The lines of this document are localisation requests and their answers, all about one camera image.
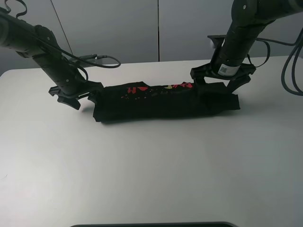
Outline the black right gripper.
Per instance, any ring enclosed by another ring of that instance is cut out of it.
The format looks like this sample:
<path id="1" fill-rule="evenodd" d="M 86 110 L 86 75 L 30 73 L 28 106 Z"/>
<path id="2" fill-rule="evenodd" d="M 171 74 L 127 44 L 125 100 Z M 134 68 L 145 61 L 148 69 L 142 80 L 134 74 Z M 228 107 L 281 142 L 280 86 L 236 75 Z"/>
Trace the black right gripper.
<path id="1" fill-rule="evenodd" d="M 225 64 L 219 64 L 219 69 L 214 70 L 211 63 L 192 68 L 190 76 L 194 79 L 196 92 L 198 96 L 203 96 L 208 92 L 208 84 L 205 81 L 205 77 L 230 80 L 227 85 L 228 90 L 233 93 L 239 87 L 250 82 L 249 75 L 253 74 L 256 67 L 252 64 L 241 64 L 237 67 L 227 66 Z"/>

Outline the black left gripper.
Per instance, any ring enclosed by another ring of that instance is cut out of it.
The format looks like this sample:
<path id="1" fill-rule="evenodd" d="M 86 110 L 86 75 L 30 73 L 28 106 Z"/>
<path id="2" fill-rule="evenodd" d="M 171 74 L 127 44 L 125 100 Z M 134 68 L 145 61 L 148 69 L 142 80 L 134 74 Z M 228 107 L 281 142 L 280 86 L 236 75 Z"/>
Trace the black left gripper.
<path id="1" fill-rule="evenodd" d="M 78 97 L 88 94 L 88 100 L 94 105 L 102 104 L 102 83 L 93 81 L 73 81 L 72 83 L 65 83 L 63 86 L 51 87 L 48 93 L 51 96 L 57 95 L 57 102 L 72 107 L 73 109 L 80 109 L 80 102 Z"/>

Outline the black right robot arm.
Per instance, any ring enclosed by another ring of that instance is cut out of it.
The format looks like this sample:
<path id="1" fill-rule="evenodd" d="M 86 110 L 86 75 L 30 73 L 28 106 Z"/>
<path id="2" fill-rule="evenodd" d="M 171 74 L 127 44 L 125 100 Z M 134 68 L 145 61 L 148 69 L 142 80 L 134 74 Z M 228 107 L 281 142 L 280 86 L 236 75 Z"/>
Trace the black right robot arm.
<path id="1" fill-rule="evenodd" d="M 243 61 L 259 34 L 275 20 L 302 12 L 301 0 L 235 0 L 226 35 L 210 35 L 215 51 L 208 64 L 190 72 L 198 94 L 231 94 L 256 70 Z"/>

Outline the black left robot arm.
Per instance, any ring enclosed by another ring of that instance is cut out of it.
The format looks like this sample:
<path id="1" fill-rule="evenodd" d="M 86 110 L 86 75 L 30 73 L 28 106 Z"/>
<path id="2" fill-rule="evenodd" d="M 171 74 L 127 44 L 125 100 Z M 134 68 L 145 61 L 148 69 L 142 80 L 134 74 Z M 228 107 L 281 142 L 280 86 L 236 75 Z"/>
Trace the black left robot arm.
<path id="1" fill-rule="evenodd" d="M 52 31 L 14 18 L 4 9 L 0 10 L 0 45 L 38 64 L 56 84 L 49 89 L 49 94 L 57 95 L 59 103 L 78 110 L 79 99 L 103 90 L 101 83 L 89 81 L 87 76 L 81 75 L 83 68 L 80 65 L 62 55 Z"/>

